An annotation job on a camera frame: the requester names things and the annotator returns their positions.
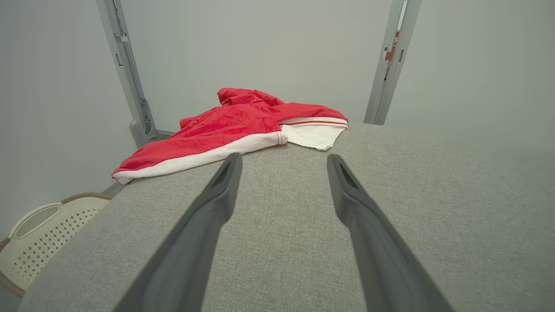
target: red and white cloth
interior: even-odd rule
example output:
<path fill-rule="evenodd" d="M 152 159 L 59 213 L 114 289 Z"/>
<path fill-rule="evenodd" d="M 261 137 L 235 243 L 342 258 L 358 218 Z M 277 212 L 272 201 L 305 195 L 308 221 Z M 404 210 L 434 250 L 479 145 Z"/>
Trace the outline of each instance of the red and white cloth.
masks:
<path fill-rule="evenodd" d="M 180 131 L 137 150 L 112 177 L 127 184 L 287 142 L 327 150 L 347 128 L 345 116 L 321 105 L 284 103 L 246 89 L 224 88 L 218 97 L 220 107 L 182 119 Z"/>

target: gray fabric surface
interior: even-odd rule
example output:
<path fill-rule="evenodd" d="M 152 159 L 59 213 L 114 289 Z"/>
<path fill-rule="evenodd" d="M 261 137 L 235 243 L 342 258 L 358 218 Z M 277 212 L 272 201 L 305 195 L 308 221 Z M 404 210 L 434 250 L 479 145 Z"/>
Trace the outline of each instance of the gray fabric surface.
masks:
<path fill-rule="evenodd" d="M 0 286 L 0 307 L 2 312 L 15 312 L 19 307 L 21 298 L 9 291 L 7 288 Z"/>
<path fill-rule="evenodd" d="M 457 311 L 552 311 L 554 155 L 510 151 L 352 124 L 327 152 L 244 155 L 203 309 L 365 310 L 327 182 L 337 153 Z M 134 181 L 43 269 L 19 311 L 110 311 L 220 164 Z"/>

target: white plastic basket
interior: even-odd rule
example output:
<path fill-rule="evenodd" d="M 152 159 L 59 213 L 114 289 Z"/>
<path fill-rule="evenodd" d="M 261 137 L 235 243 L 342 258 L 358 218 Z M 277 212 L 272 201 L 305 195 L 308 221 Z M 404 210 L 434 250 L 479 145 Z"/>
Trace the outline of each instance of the white plastic basket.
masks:
<path fill-rule="evenodd" d="M 24 216 L 0 243 L 0 284 L 22 297 L 48 261 L 111 199 L 83 193 Z"/>

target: gray metal frame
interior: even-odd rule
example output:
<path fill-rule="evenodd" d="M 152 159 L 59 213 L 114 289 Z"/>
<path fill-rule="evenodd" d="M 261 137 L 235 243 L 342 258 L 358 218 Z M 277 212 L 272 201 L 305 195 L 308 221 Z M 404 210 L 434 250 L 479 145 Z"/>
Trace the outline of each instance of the gray metal frame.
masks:
<path fill-rule="evenodd" d="M 168 136 L 172 136 L 172 135 L 175 134 L 175 132 L 173 132 L 173 131 L 166 131 L 166 130 L 156 130 L 156 132 L 157 132 L 158 134 L 161 134 L 161 135 L 168 135 Z"/>
<path fill-rule="evenodd" d="M 97 0 L 97 6 L 123 91 L 133 116 L 130 129 L 137 147 L 140 148 L 147 144 L 148 139 L 156 136 L 157 132 L 133 57 L 122 4 L 120 0 Z"/>
<path fill-rule="evenodd" d="M 372 92 L 370 93 L 370 100 L 366 110 L 366 115 L 364 117 L 364 123 L 383 125 L 385 122 L 389 106 L 391 105 L 391 99 L 393 98 L 393 93 L 395 92 L 395 87 L 397 86 L 399 75 L 401 74 L 403 61 L 408 52 L 408 45 L 411 41 L 412 32 L 414 31 L 416 17 L 418 16 L 421 3 L 422 0 L 407 1 L 403 24 L 399 31 L 397 46 L 395 48 L 395 52 L 393 53 L 391 66 L 387 74 L 388 78 L 385 79 L 388 61 L 385 59 L 385 56 L 382 56 L 374 77 L 374 84 L 372 86 Z M 392 45 L 397 31 L 402 5 L 403 0 L 393 0 L 391 3 L 391 12 L 387 23 L 382 51 L 385 48 L 388 48 L 388 51 L 391 50 L 388 42 L 391 42 Z"/>

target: gray wall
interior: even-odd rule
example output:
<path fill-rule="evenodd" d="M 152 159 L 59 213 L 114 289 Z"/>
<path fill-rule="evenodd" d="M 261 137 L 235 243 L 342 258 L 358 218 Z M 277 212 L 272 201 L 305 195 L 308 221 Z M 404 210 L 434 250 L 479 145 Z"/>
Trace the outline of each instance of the gray wall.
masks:
<path fill-rule="evenodd" d="M 555 2 L 423 0 L 386 126 L 555 150 Z"/>
<path fill-rule="evenodd" d="M 122 2 L 156 127 L 171 131 L 218 106 L 225 87 L 326 105 L 362 122 L 391 7 L 391 0 Z"/>
<path fill-rule="evenodd" d="M 97 5 L 0 2 L 0 236 L 32 209 L 102 192 L 136 148 Z"/>

